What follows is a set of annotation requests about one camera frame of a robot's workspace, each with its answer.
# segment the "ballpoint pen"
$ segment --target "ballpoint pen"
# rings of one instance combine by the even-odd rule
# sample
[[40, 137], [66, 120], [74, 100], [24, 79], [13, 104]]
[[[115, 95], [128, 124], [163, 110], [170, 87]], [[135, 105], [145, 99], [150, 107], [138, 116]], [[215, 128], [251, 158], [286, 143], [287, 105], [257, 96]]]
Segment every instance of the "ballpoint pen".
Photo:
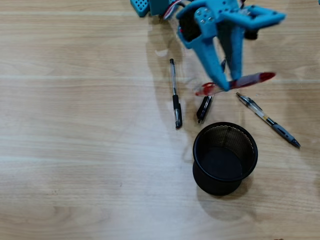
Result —
[[270, 117], [268, 117], [264, 111], [253, 101], [250, 97], [243, 96], [240, 93], [236, 93], [239, 100], [245, 104], [248, 108], [250, 108], [252, 111], [255, 112], [260, 118], [262, 118], [267, 124], [269, 124], [273, 130], [275, 130], [280, 136], [282, 136], [285, 140], [287, 140], [289, 143], [291, 143], [293, 146], [300, 148], [300, 144], [295, 139], [294, 136], [292, 136], [287, 130], [285, 130], [282, 126], [280, 126], [278, 123], [273, 121]]
[[173, 109], [175, 115], [175, 129], [179, 129], [182, 127], [182, 111], [181, 105], [179, 103], [179, 97], [177, 94], [177, 83], [176, 83], [176, 67], [175, 61], [171, 58], [170, 59], [170, 66], [171, 66], [171, 80], [172, 80], [172, 89], [173, 89]]

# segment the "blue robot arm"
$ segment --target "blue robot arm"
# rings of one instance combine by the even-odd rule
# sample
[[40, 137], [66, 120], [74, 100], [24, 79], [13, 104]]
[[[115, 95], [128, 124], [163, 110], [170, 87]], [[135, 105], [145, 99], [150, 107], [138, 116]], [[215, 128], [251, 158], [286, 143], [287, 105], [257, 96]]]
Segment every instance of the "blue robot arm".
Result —
[[[174, 1], [131, 0], [131, 4], [143, 17], [148, 10], [152, 15], [164, 14]], [[228, 91], [230, 85], [221, 68], [213, 38], [219, 39], [231, 77], [237, 80], [242, 77], [245, 30], [257, 32], [279, 24], [285, 17], [283, 13], [256, 5], [239, 7], [237, 0], [194, 0], [176, 15], [179, 20], [177, 34], [186, 48], [195, 51], [212, 81]]]

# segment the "wire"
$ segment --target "wire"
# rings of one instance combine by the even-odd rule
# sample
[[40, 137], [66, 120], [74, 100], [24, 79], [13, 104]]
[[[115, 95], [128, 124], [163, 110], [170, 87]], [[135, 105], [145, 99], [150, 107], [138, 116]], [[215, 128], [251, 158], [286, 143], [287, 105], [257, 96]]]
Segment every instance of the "wire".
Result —
[[163, 20], [167, 20], [175, 12], [176, 6], [182, 3], [182, 1], [183, 0], [176, 0], [173, 3], [171, 3], [163, 15]]

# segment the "pen tip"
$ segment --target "pen tip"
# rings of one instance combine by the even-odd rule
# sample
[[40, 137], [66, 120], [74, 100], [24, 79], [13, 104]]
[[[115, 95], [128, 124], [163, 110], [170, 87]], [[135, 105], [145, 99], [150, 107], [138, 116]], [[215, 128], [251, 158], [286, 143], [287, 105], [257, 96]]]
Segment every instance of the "pen tip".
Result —
[[293, 140], [291, 141], [291, 144], [292, 144], [293, 146], [295, 146], [296, 148], [300, 148], [300, 147], [301, 147], [300, 143], [299, 143], [296, 139], [293, 139]]

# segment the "black pen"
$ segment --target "black pen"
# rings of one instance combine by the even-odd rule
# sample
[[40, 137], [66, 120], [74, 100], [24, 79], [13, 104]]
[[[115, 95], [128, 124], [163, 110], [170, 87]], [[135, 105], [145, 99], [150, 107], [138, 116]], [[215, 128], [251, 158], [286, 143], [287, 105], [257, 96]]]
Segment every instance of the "black pen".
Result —
[[[226, 69], [227, 60], [223, 60], [221, 63], [221, 68], [223, 71]], [[198, 123], [202, 123], [207, 115], [207, 112], [210, 109], [211, 103], [214, 99], [213, 96], [205, 96], [202, 100], [201, 106], [199, 107], [198, 111], [196, 112], [196, 117], [198, 118]]]
[[179, 103], [179, 97], [177, 94], [177, 83], [176, 83], [176, 67], [175, 61], [171, 58], [170, 59], [170, 66], [171, 66], [171, 80], [172, 80], [172, 89], [173, 89], [173, 109], [175, 115], [175, 129], [180, 129], [182, 127], [182, 111], [181, 105]]

